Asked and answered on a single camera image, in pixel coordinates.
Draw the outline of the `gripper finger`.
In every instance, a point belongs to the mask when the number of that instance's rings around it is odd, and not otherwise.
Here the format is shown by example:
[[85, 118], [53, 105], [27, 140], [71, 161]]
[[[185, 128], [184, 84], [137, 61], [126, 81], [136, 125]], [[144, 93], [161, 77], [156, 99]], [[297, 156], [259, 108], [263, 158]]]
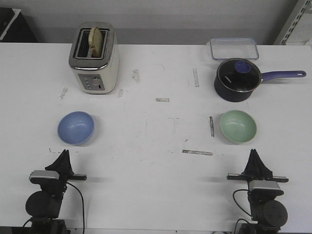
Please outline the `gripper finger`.
[[253, 150], [254, 167], [257, 177], [273, 177], [273, 172], [262, 162], [256, 149]]
[[65, 150], [65, 172], [67, 175], [74, 174], [71, 166], [69, 150]]
[[244, 171], [242, 172], [243, 175], [253, 175], [254, 174], [254, 149], [251, 149], [250, 155], [248, 158], [248, 162]]
[[45, 170], [47, 171], [56, 171], [59, 174], [65, 173], [66, 170], [66, 149], [62, 151], [62, 153], [59, 155], [59, 157], [49, 166], [45, 167]]

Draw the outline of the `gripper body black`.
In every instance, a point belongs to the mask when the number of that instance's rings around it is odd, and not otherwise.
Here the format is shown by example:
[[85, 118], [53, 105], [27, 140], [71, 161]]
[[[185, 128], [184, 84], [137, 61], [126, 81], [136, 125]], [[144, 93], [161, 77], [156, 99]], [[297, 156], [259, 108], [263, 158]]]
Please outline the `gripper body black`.
[[278, 183], [287, 183], [289, 179], [285, 176], [273, 176], [273, 177], [256, 177], [253, 175], [245, 175], [245, 174], [227, 174], [228, 180], [243, 180], [246, 182], [250, 182], [253, 180], [265, 180], [265, 181], [275, 181]]
[[58, 172], [59, 178], [58, 178], [58, 183], [57, 183], [57, 192], [58, 193], [64, 193], [66, 192], [66, 183], [68, 180], [81, 180], [85, 181], [87, 179], [86, 174], [66, 174], [66, 173], [61, 173]]

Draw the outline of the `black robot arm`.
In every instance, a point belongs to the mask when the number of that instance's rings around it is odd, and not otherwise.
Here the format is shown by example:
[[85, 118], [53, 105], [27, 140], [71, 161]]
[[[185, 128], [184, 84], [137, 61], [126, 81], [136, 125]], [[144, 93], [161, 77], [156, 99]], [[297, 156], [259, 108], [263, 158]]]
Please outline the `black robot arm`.
[[228, 174], [228, 180], [246, 181], [248, 188], [248, 202], [250, 212], [242, 209], [249, 215], [254, 223], [243, 218], [237, 221], [244, 221], [240, 228], [234, 228], [235, 234], [276, 234], [288, 220], [286, 207], [276, 200], [284, 192], [280, 189], [279, 183], [287, 183], [289, 179], [284, 176], [274, 176], [268, 169], [256, 149], [251, 149], [248, 162], [244, 171], [240, 174]]
[[67, 186], [77, 190], [82, 204], [82, 233], [85, 233], [85, 206], [82, 192], [70, 180], [85, 181], [86, 174], [75, 174], [72, 170], [70, 153], [63, 150], [58, 158], [44, 170], [34, 170], [29, 181], [41, 190], [30, 195], [25, 209], [30, 218], [21, 227], [12, 227], [13, 234], [69, 234], [65, 220], [59, 213]]

